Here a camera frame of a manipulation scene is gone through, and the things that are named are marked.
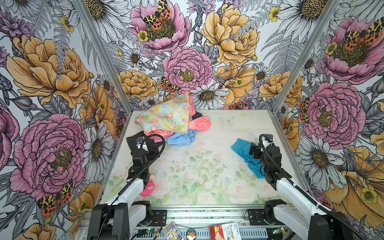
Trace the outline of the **teal cloth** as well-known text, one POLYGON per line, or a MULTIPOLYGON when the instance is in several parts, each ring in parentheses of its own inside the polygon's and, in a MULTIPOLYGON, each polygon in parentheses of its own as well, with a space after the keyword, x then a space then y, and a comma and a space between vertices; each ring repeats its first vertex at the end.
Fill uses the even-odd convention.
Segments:
POLYGON ((257 178, 264 179, 265 176, 262 163, 259 159, 254 159, 254 157, 249 154, 250 148, 251 143, 242 139, 237 139, 231 146, 231 149, 245 161, 248 168, 257 176, 257 178))

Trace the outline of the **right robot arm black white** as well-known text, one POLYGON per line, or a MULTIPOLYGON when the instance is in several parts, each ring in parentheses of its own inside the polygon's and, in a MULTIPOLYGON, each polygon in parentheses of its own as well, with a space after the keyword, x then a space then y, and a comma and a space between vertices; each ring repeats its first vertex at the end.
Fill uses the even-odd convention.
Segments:
POLYGON ((251 143, 250 155, 260 160, 267 183, 293 204, 281 199, 265 202, 255 217, 267 224, 282 223, 303 240, 364 239, 342 213, 334 213, 294 182, 281 164, 282 154, 269 135, 261 134, 259 144, 251 143))

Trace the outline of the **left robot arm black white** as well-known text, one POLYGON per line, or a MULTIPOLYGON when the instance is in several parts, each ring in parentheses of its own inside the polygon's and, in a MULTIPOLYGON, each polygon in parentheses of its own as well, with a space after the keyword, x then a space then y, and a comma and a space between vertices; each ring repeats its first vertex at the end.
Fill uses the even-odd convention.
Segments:
POLYGON ((148 201, 136 201, 150 182, 149 167, 163 153, 166 141, 159 134, 146 136, 144 132, 127 138, 133 165, 126 185, 107 203, 96 205, 91 211, 88 240, 129 240, 131 232, 142 221, 151 219, 148 201))

